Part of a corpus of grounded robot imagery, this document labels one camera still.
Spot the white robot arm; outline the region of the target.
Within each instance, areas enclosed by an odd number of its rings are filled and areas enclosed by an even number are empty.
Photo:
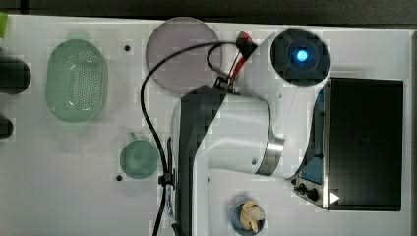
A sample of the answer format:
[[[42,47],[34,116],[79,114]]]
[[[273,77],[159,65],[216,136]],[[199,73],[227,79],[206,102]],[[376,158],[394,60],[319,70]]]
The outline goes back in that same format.
[[[175,216],[183,236],[211,236],[211,170],[281,179],[297,172],[329,78],[328,48],[307,30],[275,32],[259,44],[241,39],[236,46],[245,60],[240,76],[228,88],[195,88],[174,109]]]

